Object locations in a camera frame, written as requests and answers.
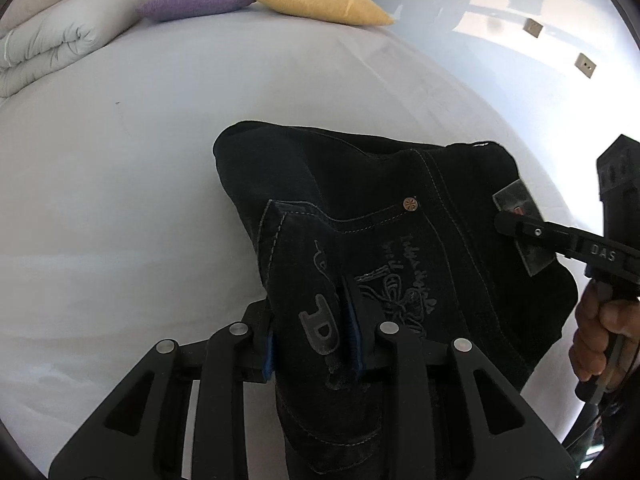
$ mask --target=cable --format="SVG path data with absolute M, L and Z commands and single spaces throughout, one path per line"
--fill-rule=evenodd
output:
M 638 343 L 638 346 L 636 347 L 636 353 L 634 354 L 634 358 L 631 361 L 631 366 L 629 367 L 629 370 L 626 371 L 625 376 L 622 378 L 622 381 L 620 382 L 620 386 L 618 387 L 618 390 L 616 391 L 614 396 L 607 403 L 607 405 L 604 407 L 604 409 L 601 410 L 601 412 L 598 414 L 598 416 L 596 416 L 589 423 L 589 425 L 587 426 L 586 430 L 584 430 L 580 435 L 578 435 L 578 437 L 571 444 L 569 444 L 568 446 L 565 447 L 565 449 L 567 451 L 569 451 L 573 446 L 575 446 L 578 443 L 578 441 L 582 437 L 584 437 L 584 435 L 593 427 L 593 425 L 596 424 L 598 421 L 600 421 L 602 419 L 602 417 L 607 414 L 607 411 L 613 405 L 613 403 L 616 402 L 616 400 L 618 400 L 618 397 L 620 396 L 620 393 L 622 392 L 622 389 L 625 387 L 625 384 L 628 381 L 628 378 L 631 376 L 631 370 L 633 370 L 634 367 L 636 366 L 636 361 L 638 360 L 638 354 L 640 354 L 640 343 Z

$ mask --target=bed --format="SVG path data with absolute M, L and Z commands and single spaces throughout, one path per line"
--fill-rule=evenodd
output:
M 382 28 L 257 4 L 141 22 L 0 105 L 0 418 L 42 471 L 158 340 L 208 338 L 264 296 L 211 151 L 240 120 L 496 140 L 546 219 L 573 222 L 497 113 Z M 580 410 L 573 330 L 524 391 L 559 438 Z M 286 478 L 273 387 L 248 386 L 245 410 L 251 478 Z

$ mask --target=electrical socket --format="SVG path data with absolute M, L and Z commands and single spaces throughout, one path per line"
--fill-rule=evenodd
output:
M 540 32 L 542 32 L 542 24 L 538 23 L 536 20 L 527 18 L 527 21 L 524 22 L 523 29 L 526 30 L 534 38 L 537 38 L 540 35 Z
M 580 72 L 589 79 L 593 75 L 593 71 L 596 70 L 596 64 L 583 53 L 578 54 L 578 59 L 575 60 L 575 65 L 578 67 L 578 70 L 580 70 Z

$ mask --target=dark jeans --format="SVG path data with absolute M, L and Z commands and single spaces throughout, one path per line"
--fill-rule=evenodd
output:
M 530 278 L 495 231 L 492 195 L 518 170 L 494 142 L 443 148 L 243 122 L 214 154 L 274 311 L 292 478 L 301 465 L 336 479 L 380 474 L 382 391 L 354 381 L 342 275 L 421 337 L 471 339 L 517 388 L 577 301 L 560 263 Z

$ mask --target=hand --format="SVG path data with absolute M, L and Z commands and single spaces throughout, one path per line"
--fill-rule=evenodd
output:
M 624 334 L 627 338 L 608 389 L 614 390 L 622 382 L 632 365 L 640 340 L 640 303 L 634 301 L 611 301 L 600 307 L 596 285 L 591 282 L 584 291 L 575 309 L 578 330 L 574 344 L 569 350 L 569 359 L 574 373 L 581 381 L 603 373 L 607 366 L 604 351 L 609 344 L 609 333 Z

